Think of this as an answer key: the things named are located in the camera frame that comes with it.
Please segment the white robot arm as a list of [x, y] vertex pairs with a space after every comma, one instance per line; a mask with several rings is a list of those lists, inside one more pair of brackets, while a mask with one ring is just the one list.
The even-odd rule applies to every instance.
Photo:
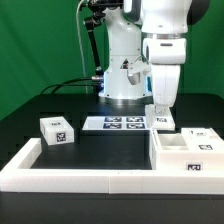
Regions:
[[149, 96], [164, 111], [176, 100], [185, 34], [207, 12], [210, 0], [109, 0], [105, 20], [109, 67], [104, 72], [104, 101], [136, 102]]

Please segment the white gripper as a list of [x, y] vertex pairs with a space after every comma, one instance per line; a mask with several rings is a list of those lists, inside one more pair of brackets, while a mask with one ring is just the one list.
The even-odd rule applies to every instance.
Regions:
[[181, 65], [186, 60], [186, 39], [143, 40], [143, 55], [150, 65], [151, 87], [155, 111], [165, 112], [176, 100]]

